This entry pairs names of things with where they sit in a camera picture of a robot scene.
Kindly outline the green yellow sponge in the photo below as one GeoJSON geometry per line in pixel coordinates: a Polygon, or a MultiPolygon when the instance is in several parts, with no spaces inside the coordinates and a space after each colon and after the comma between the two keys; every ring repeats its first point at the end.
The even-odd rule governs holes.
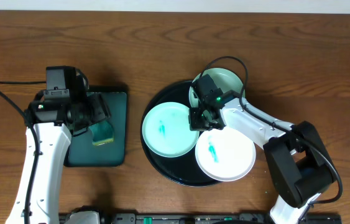
{"type": "Polygon", "coordinates": [[[92,132],[92,144],[100,146],[114,141],[114,128],[108,121],[102,121],[89,127],[92,132]]]}

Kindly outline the light green plate top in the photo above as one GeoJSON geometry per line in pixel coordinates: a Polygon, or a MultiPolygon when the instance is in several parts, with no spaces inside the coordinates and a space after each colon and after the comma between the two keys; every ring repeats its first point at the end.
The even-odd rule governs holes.
{"type": "MultiPolygon", "coordinates": [[[[222,90],[223,93],[228,91],[235,91],[237,94],[240,94],[243,83],[241,79],[232,71],[225,68],[209,68],[207,69],[203,76],[209,75],[214,81],[215,85],[222,90]]],[[[195,91],[190,87],[188,92],[188,99],[192,108],[199,107],[199,101],[195,96],[195,91]]],[[[224,107],[226,104],[226,99],[221,99],[221,103],[218,103],[218,106],[224,107]]]]}

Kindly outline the light green plate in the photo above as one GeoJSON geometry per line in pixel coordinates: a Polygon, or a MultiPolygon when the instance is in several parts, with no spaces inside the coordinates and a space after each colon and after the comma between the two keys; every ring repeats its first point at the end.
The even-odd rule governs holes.
{"type": "Polygon", "coordinates": [[[162,157],[180,157],[196,144],[199,131],[192,131],[189,107],[165,102],[153,107],[142,122],[142,137],[149,149],[162,157]]]}
{"type": "MultiPolygon", "coordinates": [[[[215,85],[222,90],[223,93],[228,91],[235,91],[237,94],[240,94],[243,83],[241,79],[232,71],[225,68],[209,68],[207,69],[203,76],[209,75],[214,81],[215,85]]],[[[199,101],[195,96],[195,91],[190,87],[188,92],[188,99],[192,108],[199,107],[199,101]]],[[[218,106],[224,107],[226,104],[226,99],[221,99],[221,103],[218,103],[218,106]]]]}

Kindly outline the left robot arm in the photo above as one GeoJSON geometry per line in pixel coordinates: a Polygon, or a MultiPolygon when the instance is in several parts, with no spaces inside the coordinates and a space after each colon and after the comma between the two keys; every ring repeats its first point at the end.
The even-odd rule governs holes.
{"type": "Polygon", "coordinates": [[[25,111],[31,123],[26,130],[27,150],[15,204],[6,220],[10,223],[59,223],[58,199],[62,170],[75,117],[90,112],[87,128],[109,117],[109,109],[99,93],[70,101],[65,98],[34,100],[25,111]]]}

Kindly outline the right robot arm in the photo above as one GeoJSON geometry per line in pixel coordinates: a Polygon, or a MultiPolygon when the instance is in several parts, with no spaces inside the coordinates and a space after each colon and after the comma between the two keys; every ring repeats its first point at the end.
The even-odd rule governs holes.
{"type": "Polygon", "coordinates": [[[269,212],[272,223],[301,223],[316,204],[333,203],[342,196],[343,183],[316,128],[281,121],[252,106],[240,93],[220,88],[193,88],[198,106],[190,112],[192,129],[205,134],[229,130],[233,136],[221,147],[264,150],[272,183],[279,196],[269,212]]]}

